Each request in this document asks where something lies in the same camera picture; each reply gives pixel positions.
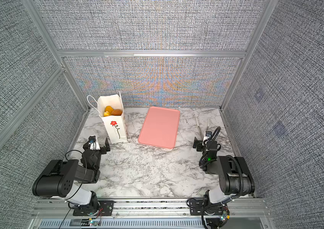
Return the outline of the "metal tongs with white tips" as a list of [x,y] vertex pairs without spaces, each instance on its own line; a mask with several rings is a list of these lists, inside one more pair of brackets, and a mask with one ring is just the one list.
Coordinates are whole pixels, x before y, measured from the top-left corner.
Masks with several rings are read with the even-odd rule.
[[199,123],[198,117],[195,116],[194,118],[195,118],[195,122],[196,122],[196,125],[197,125],[197,128],[198,128],[201,140],[204,140],[206,131],[209,131],[210,119],[208,119],[207,127],[205,129],[203,129],[203,126],[200,125],[200,123]]

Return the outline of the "white floral paper bag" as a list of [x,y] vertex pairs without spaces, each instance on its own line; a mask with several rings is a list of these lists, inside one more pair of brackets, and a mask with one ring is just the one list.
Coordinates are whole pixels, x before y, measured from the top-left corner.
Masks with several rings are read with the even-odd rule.
[[[127,142],[127,128],[121,92],[109,96],[100,96],[98,99],[88,95],[86,99],[89,105],[97,110],[99,117],[104,123],[110,142],[112,144]],[[121,116],[104,116],[106,106],[111,106],[113,109],[121,109],[123,114]]]

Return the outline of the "long orange fake bread loaf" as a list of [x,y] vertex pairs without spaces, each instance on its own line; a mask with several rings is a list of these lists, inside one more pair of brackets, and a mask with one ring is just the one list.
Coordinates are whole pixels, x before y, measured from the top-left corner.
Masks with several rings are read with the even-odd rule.
[[111,114],[113,111],[114,111],[114,109],[111,106],[106,106],[104,112]]

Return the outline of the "round brown fake bun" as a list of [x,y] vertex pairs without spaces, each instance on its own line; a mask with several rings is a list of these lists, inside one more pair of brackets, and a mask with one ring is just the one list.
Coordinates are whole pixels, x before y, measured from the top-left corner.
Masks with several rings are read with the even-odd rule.
[[123,111],[121,109],[114,109],[110,115],[113,115],[113,116],[121,116],[123,114]]

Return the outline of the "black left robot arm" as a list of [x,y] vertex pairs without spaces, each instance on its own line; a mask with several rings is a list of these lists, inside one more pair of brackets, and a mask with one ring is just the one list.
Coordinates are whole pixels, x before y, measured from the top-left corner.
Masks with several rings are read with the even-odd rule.
[[82,188],[95,184],[100,176],[101,156],[110,151],[108,139],[100,146],[96,136],[90,136],[78,159],[52,160],[33,184],[33,194],[39,197],[62,199],[73,210],[73,216],[111,216],[114,201],[99,201],[93,191]]

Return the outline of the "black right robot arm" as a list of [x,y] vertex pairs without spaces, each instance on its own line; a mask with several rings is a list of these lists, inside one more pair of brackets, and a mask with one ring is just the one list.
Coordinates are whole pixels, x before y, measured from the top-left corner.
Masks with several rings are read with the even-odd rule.
[[190,198],[186,201],[193,216],[218,215],[227,210],[227,203],[255,191],[250,170],[241,156],[219,156],[220,144],[210,139],[194,139],[193,148],[202,152],[199,167],[206,174],[217,175],[219,184],[208,190],[202,199]]

